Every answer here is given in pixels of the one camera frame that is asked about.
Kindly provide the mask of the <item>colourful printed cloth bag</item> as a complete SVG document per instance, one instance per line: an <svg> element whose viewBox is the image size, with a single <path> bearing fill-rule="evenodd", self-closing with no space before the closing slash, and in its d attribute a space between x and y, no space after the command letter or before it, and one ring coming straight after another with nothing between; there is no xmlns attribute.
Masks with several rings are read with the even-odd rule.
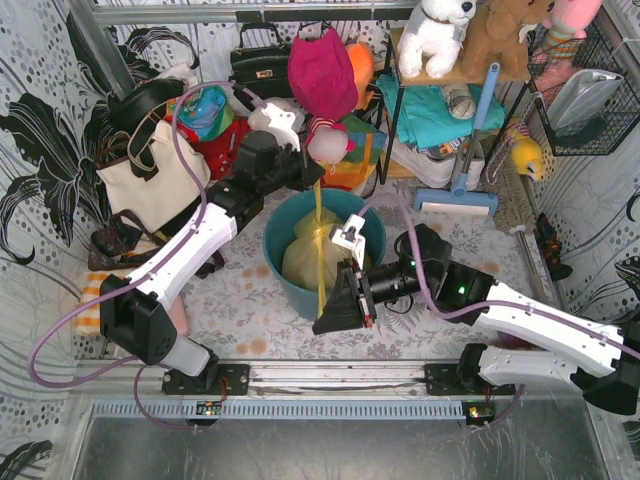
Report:
<svg viewBox="0 0 640 480"><path fill-rule="evenodd" d="M190 143L209 142L222 135L233 119L224 90L208 86L184 102L178 112L177 127Z"/></svg>

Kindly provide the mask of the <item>brown plush bear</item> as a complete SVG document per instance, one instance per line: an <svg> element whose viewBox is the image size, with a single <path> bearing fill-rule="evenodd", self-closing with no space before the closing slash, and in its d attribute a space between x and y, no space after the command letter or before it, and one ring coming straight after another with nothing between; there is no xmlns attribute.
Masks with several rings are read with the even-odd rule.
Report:
<svg viewBox="0 0 640 480"><path fill-rule="evenodd" d="M528 64L528 47L521 35L548 20L555 5L551 0L493 0L477 9L466 32L461 69L466 77L486 73L495 57L501 71L515 78Z"/></svg>

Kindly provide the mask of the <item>grey patterned pouch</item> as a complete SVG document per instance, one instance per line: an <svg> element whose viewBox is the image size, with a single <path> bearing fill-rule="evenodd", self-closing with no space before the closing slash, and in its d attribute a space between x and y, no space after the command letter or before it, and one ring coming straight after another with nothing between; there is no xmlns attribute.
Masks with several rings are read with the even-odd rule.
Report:
<svg viewBox="0 0 640 480"><path fill-rule="evenodd" d="M457 120L468 120L476 113L476 103L467 84L447 84L440 92L450 115Z"/></svg>

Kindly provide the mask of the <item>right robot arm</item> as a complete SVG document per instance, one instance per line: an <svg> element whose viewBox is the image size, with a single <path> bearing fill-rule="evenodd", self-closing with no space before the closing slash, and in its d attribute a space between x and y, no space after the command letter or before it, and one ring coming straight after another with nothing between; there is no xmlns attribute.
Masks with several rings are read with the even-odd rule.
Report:
<svg viewBox="0 0 640 480"><path fill-rule="evenodd" d="M589 404L633 415L639 400L639 324L621 326L573 316L533 300L493 276L456 262L452 246L418 225L394 243L394 263L369 271L354 260L338 265L335 286L314 322L316 335L370 328L376 307L418 294L423 275L442 319L505 333L531 344L517 351L465 346L454 382L473 392L503 385L567 386Z"/></svg>

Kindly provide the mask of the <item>pink plush doll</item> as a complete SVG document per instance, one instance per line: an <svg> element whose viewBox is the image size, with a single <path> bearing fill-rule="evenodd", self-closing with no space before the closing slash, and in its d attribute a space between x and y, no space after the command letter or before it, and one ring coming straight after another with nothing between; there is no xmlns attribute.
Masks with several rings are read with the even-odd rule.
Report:
<svg viewBox="0 0 640 480"><path fill-rule="evenodd" d="M306 150L314 161L334 169L355 150L355 142L343 124L314 116L308 122Z"/></svg>

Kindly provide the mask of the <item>yellow translucent trash bag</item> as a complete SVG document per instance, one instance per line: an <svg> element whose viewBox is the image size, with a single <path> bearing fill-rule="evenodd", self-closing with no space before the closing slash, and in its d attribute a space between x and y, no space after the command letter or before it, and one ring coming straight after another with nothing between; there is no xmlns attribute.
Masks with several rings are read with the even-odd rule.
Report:
<svg viewBox="0 0 640 480"><path fill-rule="evenodd" d="M331 242L334 226L342 226L339 217L322 205L322 188L316 184L315 207L294 226L295 240L288 246L282 262L281 274L292 284L305 290L316 290L317 317L334 288L337 264L352 257L349 250Z"/></svg>

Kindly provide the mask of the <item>orange plush toy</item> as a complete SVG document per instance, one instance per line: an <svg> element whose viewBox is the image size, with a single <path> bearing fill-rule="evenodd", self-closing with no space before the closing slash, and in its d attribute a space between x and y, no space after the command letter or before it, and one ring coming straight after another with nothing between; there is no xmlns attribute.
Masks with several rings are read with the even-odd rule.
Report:
<svg viewBox="0 0 640 480"><path fill-rule="evenodd" d="M355 110L363 110L373 96L373 91L368 91L367 88L374 76L374 56L365 43L348 44L346 51L354 72L354 84L358 94Z"/></svg>

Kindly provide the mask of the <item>pink plush toy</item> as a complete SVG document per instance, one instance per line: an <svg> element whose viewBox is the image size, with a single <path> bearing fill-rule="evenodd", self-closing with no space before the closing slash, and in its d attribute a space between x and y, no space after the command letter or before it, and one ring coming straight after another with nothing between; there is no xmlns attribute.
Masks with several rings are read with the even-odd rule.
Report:
<svg viewBox="0 0 640 480"><path fill-rule="evenodd" d="M591 24L602 5L602 0L559 0L542 25L547 32L541 51L553 58L574 55L586 38L586 27Z"/></svg>

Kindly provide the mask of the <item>metal base rail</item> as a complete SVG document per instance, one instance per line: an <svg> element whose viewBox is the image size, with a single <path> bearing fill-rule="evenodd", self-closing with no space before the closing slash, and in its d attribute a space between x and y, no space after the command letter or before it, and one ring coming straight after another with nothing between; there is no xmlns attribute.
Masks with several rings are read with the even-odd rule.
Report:
<svg viewBox="0 0 640 480"><path fill-rule="evenodd" d="M463 388L452 361L238 361L222 362L213 387L198 393L175 373L130 363L71 390L97 416L198 423L232 419L460 420L499 416L526 400L585 404L560 377L563 362L537 368L523 382Z"/></svg>

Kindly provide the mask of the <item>rainbow striped folded cloth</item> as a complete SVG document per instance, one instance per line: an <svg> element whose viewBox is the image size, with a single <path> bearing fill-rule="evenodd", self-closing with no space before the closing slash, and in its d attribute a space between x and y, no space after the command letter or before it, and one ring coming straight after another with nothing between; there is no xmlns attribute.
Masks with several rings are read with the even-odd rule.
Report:
<svg viewBox="0 0 640 480"><path fill-rule="evenodd" d="M346 153L334 172L330 167L325 168L321 184L326 188L352 191L362 186L376 169L387 134L353 113L344 117L341 124L346 128L354 149Z"/></svg>

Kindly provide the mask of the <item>silver foil pouch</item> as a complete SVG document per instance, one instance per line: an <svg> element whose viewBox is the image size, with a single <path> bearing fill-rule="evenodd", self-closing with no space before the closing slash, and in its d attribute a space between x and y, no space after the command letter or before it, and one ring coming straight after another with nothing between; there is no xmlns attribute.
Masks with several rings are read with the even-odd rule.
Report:
<svg viewBox="0 0 640 480"><path fill-rule="evenodd" d="M553 130L594 117L623 82L621 74L601 69L582 69L572 75L547 108Z"/></svg>

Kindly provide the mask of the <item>teal plastic trash bin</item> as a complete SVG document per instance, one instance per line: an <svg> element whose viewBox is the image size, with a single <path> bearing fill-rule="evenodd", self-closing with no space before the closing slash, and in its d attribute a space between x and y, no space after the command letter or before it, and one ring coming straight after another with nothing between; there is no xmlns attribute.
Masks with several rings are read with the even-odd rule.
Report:
<svg viewBox="0 0 640 480"><path fill-rule="evenodd" d="M365 200L344 190L323 189L322 205L334 212L344 223L351 214L360 211ZM263 250L267 264L279 281L289 305L304 319L317 319L318 295L316 290L305 290L289 282L282 274L285 251L295 240L294 226L315 207L312 191L298 193L283 201L268 217L263 233ZM365 214L361 230L366 238L367 270L382 264L387 247L386 230L377 212L370 208Z"/></svg>

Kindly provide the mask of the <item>pink glasses case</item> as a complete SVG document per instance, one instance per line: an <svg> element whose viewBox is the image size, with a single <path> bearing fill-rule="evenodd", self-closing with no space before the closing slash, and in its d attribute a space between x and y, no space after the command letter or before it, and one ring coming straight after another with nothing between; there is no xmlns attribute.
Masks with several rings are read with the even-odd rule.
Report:
<svg viewBox="0 0 640 480"><path fill-rule="evenodd" d="M168 315L179 334L189 334L190 321L181 295L178 295L172 303Z"/></svg>

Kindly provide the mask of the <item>blue floor sweeper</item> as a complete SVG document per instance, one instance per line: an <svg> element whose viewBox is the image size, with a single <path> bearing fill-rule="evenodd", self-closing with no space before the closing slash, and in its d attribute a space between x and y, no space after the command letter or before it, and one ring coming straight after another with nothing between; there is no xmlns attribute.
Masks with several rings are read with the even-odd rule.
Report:
<svg viewBox="0 0 640 480"><path fill-rule="evenodd" d="M480 99L476 107L469 148L466 151L458 176L452 182L449 190L419 188L414 197L413 208L415 210L476 216L495 215L499 205L497 195L490 192L468 190L466 188L466 182L473 159L473 153L486 120L500 69L501 67L498 62L491 63L488 68Z"/></svg>

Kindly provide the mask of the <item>red folded cloth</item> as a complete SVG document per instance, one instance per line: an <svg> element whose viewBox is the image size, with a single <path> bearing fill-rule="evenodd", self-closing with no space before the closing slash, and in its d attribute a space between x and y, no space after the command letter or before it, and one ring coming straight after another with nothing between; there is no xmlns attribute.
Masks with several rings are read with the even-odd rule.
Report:
<svg viewBox="0 0 640 480"><path fill-rule="evenodd" d="M220 180L230 171L238 158L238 149L251 131L247 117L235 117L226 130L211 141L192 143L208 165L211 180Z"/></svg>

